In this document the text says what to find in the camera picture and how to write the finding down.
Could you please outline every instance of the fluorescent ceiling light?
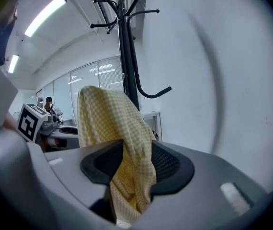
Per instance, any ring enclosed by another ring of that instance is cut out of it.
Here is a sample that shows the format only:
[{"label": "fluorescent ceiling light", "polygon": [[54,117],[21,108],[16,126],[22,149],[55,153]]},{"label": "fluorescent ceiling light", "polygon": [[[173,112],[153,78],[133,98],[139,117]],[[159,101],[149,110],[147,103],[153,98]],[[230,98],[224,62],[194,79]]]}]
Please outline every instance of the fluorescent ceiling light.
[{"label": "fluorescent ceiling light", "polygon": [[[112,66],[113,66],[112,64],[100,66],[100,67],[99,67],[99,70],[100,70],[100,69],[104,69],[104,68],[108,68],[108,67],[112,67]],[[97,71],[97,67],[92,68],[92,69],[90,69],[89,71]]]},{"label": "fluorescent ceiling light", "polygon": [[100,72],[96,72],[95,75],[99,75],[99,74],[103,74],[103,73],[107,73],[110,71],[115,71],[115,69],[111,69],[111,70],[107,70],[107,71],[100,71]]},{"label": "fluorescent ceiling light", "polygon": [[[120,82],[123,82],[123,81],[120,81]],[[115,83],[120,83],[120,82],[112,82],[112,83],[110,83],[110,84],[115,84]]]},{"label": "fluorescent ceiling light", "polygon": [[8,71],[9,73],[14,72],[14,68],[15,68],[16,63],[18,61],[18,58],[19,58],[19,56],[17,56],[17,55],[12,56],[12,60],[11,60],[11,63],[10,63],[10,66],[9,66],[9,71]]},{"label": "fluorescent ceiling light", "polygon": [[66,3],[66,0],[53,0],[48,4],[32,21],[28,29],[25,31],[25,34],[29,37],[39,28],[39,26],[58,8]]},{"label": "fluorescent ceiling light", "polygon": [[74,83],[74,82],[77,82],[77,81],[80,81],[80,80],[82,80],[82,79],[73,80],[73,81],[69,82],[68,84],[71,84],[71,83]]}]

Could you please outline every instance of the cloth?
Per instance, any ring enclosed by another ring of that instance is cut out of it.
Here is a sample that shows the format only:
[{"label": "cloth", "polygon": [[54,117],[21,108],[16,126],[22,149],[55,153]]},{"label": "cloth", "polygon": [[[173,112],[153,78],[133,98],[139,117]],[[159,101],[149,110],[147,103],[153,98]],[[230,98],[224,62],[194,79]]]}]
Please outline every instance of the cloth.
[{"label": "cloth", "polygon": [[55,112],[56,116],[59,117],[63,114],[63,112],[57,106],[52,105],[51,109]]},{"label": "cloth", "polygon": [[80,147],[124,140],[123,161],[110,190],[117,219],[134,223],[149,206],[156,183],[150,127],[123,92],[87,86],[78,95],[78,136]]}]

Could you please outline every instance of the coat rack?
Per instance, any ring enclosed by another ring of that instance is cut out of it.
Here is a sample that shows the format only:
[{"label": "coat rack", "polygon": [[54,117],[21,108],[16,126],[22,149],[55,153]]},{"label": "coat rack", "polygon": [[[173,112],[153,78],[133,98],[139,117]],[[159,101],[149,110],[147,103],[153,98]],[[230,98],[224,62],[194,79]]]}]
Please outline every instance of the coat rack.
[{"label": "coat rack", "polygon": [[118,25],[118,38],[119,38],[119,49],[120,49],[120,58],[122,64],[122,76],[123,76],[123,87],[125,94],[129,97],[129,99],[133,102],[138,110],[138,97],[137,97],[137,89],[138,91],[145,97],[154,99],[164,95],[165,93],[171,91],[171,87],[167,87],[166,89],[160,91],[155,95],[146,94],[141,87],[138,67],[137,67],[137,58],[136,51],[133,40],[135,39],[132,35],[130,20],[134,16],[143,13],[159,13],[159,10],[148,10],[148,11],[139,11],[131,14],[132,10],[135,8],[137,2],[139,0],[134,0],[127,10],[125,7],[125,0],[118,0],[117,3],[111,0],[94,0],[93,2],[107,2],[111,8],[114,10],[116,19],[108,24],[91,24],[90,28],[95,27],[109,27],[109,34],[116,24]]}]

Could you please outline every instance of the ceiling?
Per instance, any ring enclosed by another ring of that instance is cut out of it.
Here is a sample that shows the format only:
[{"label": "ceiling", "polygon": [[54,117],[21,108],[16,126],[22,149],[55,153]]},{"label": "ceiling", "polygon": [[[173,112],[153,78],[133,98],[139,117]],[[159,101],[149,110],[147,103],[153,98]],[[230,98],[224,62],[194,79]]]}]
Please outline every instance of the ceiling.
[{"label": "ceiling", "polygon": [[[5,71],[8,71],[14,54],[20,58],[14,73],[8,75],[9,78],[31,78],[62,47],[73,44],[78,38],[94,34],[94,29],[89,24],[97,23],[99,17],[92,0],[67,0],[65,5],[41,24],[32,37],[26,36],[24,32],[30,23],[51,1],[18,0],[17,21],[8,41],[6,63],[3,66]],[[138,5],[142,10],[144,1]]]}]

